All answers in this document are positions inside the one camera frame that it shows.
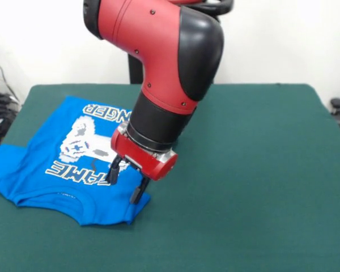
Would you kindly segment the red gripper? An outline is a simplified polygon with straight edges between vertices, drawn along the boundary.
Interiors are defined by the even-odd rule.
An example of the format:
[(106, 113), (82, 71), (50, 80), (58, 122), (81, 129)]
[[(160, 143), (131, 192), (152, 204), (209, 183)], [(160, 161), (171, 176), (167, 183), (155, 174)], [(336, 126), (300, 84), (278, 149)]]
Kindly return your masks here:
[(173, 150), (165, 153), (147, 151), (130, 139), (126, 129), (126, 126), (118, 126), (111, 137), (111, 148), (117, 156), (110, 164), (107, 183), (115, 185), (120, 172), (128, 167), (128, 163), (131, 164), (145, 176), (130, 198), (130, 204), (137, 205), (150, 179), (158, 181), (164, 178), (176, 164), (178, 155)]

